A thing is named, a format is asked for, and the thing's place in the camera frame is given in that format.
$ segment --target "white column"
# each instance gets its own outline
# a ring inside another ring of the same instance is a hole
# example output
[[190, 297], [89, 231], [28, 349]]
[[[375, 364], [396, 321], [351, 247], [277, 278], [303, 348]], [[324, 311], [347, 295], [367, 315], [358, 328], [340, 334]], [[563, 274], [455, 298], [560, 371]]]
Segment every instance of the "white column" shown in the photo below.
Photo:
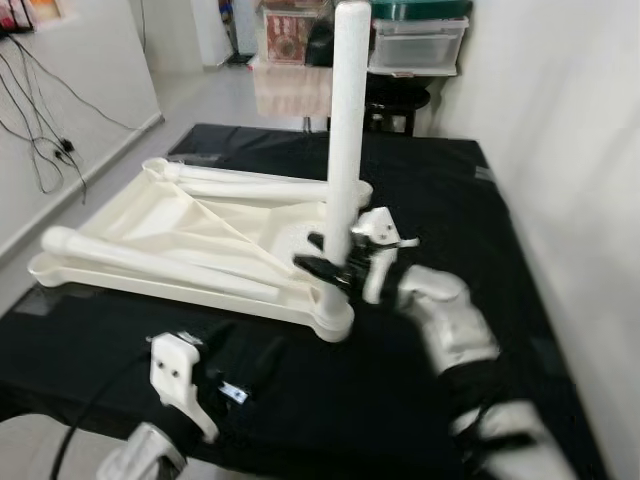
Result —
[[[344, 1], [336, 8], [324, 241], [325, 256], [336, 265], [343, 265], [349, 253], [349, 229], [358, 215], [370, 25], [371, 7], [368, 2]], [[353, 309], [336, 287], [325, 285], [316, 316], [320, 327], [316, 331], [324, 340], [338, 342], [348, 336], [353, 323]]]

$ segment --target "green lid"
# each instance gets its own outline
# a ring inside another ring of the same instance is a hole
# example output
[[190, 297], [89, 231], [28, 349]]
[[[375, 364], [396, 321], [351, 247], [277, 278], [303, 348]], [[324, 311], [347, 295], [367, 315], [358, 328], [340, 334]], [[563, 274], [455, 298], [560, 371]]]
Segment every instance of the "green lid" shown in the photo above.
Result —
[[471, 0], [370, 0], [371, 16], [381, 20], [464, 17]]

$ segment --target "white bracket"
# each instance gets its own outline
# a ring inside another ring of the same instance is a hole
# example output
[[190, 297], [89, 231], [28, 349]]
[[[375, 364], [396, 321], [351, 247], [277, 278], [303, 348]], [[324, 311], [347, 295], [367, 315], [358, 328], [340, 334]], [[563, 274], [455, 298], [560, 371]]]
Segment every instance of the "white bracket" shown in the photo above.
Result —
[[212, 443], [218, 427], [198, 403], [198, 387], [193, 385], [193, 366], [200, 352], [185, 340], [163, 333], [151, 342], [151, 385], [164, 405], [171, 405], [198, 425], [205, 441]]
[[351, 233], [368, 238], [376, 245], [395, 245], [381, 249], [371, 257], [371, 270], [362, 290], [362, 298], [371, 305], [380, 303], [380, 292], [389, 268], [398, 259], [398, 248], [415, 247], [418, 240], [402, 240], [387, 207], [363, 213]]

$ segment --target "white plastic tube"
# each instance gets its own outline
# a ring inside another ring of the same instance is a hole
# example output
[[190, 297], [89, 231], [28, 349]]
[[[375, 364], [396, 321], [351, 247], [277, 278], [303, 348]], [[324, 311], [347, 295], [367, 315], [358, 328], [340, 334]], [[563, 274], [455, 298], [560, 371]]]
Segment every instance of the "white plastic tube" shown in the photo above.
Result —
[[[283, 202], [325, 202], [329, 195], [327, 183], [180, 183], [183, 192], [199, 197], [250, 198]], [[369, 203], [373, 189], [366, 182], [358, 182], [355, 196], [358, 206]]]
[[273, 183], [272, 180], [260, 177], [249, 177], [237, 173], [221, 172], [210, 168], [192, 167], [182, 163], [157, 162], [155, 167], [161, 171], [163, 177], [170, 182], [192, 182], [197, 180], [224, 183]]
[[262, 302], [274, 303], [279, 293], [270, 285], [86, 237], [65, 227], [49, 228], [42, 236], [42, 248], [54, 255], [148, 273]]
[[[367, 83], [371, 7], [364, 1], [344, 1], [335, 15], [333, 54], [333, 98], [329, 137], [329, 193], [324, 253], [328, 260], [343, 265], [351, 240], [349, 229], [358, 215], [358, 178], [362, 151], [362, 122]], [[318, 310], [318, 322], [331, 335], [325, 340], [347, 337], [353, 310], [346, 296], [325, 284]]]

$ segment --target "white wall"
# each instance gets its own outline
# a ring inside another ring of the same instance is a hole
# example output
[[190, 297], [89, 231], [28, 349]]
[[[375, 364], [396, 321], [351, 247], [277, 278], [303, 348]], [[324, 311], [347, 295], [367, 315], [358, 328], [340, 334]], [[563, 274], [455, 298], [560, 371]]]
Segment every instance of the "white wall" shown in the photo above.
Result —
[[158, 73], [201, 72], [202, 57], [191, 3], [186, 0], [129, 0], [140, 39], [142, 1], [145, 6], [149, 70]]
[[203, 66], [220, 65], [233, 53], [217, 0], [129, 0], [141, 42], [142, 2], [152, 72], [197, 73]]
[[477, 0], [436, 123], [494, 169], [621, 480], [640, 452], [638, 21], [637, 0]]
[[[112, 118], [135, 128], [156, 121], [160, 112], [126, 1], [75, 0], [68, 3], [69, 17], [34, 35], [19, 37], [20, 40], [50, 71]], [[24, 86], [17, 48], [4, 41], [0, 52]], [[85, 176], [95, 174], [115, 152], [140, 135], [140, 132], [107, 122], [74, 99], [60, 84], [41, 71], [37, 72], [48, 108], [54, 116], [54, 125], [59, 127], [58, 134], [75, 144], [82, 157], [79, 164]], [[17, 94], [19, 90], [1, 62], [0, 73]], [[29, 112], [24, 98], [20, 103]], [[0, 89], [0, 118], [13, 130], [26, 135], [20, 115], [3, 89]], [[43, 152], [52, 153], [51, 146], [40, 146]], [[54, 195], [43, 195], [36, 187], [28, 144], [2, 129], [0, 160], [3, 168], [0, 175], [1, 255], [77, 188], [79, 180], [72, 169], [64, 168], [63, 189]], [[47, 166], [42, 166], [42, 171], [45, 181], [55, 180]]]

